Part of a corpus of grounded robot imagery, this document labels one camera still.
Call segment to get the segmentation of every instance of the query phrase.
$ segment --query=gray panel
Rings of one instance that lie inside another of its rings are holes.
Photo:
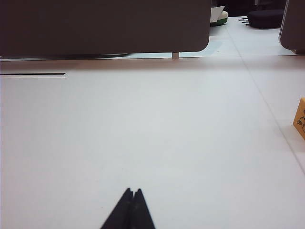
[[[194,52],[211,0],[2,0],[2,56]]]
[[[287,0],[280,43],[291,50],[305,50],[305,0]]]

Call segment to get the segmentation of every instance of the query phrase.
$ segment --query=black pointed object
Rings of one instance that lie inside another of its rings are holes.
[[[143,193],[139,189],[132,200],[130,208],[130,229],[155,229]]]
[[[121,199],[104,222],[101,229],[128,229],[129,207],[133,193],[130,188],[126,189]]]
[[[141,189],[132,198],[128,188],[101,229],[155,229]]]

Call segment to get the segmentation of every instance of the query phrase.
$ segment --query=desk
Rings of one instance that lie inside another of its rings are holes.
[[[305,58],[240,25],[200,58],[3,62],[66,74],[1,79],[1,228],[98,229],[127,187],[158,229],[304,228]]]

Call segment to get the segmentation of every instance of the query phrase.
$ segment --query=black object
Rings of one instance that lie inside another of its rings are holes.
[[[259,29],[281,27],[284,10],[258,10],[248,13],[249,24]]]
[[[2,0],[0,56],[196,52],[210,17],[211,0]]]
[[[284,9],[286,0],[259,0],[256,5],[257,10],[276,10]]]
[[[126,189],[101,229],[155,229],[141,189]]]
[[[229,17],[245,16],[255,10],[255,0],[218,0],[217,6],[225,6]]]

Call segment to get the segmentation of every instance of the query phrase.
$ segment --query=metal leg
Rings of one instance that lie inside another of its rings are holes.
[[[172,59],[174,59],[174,60],[179,59],[179,53],[178,52],[172,52]]]

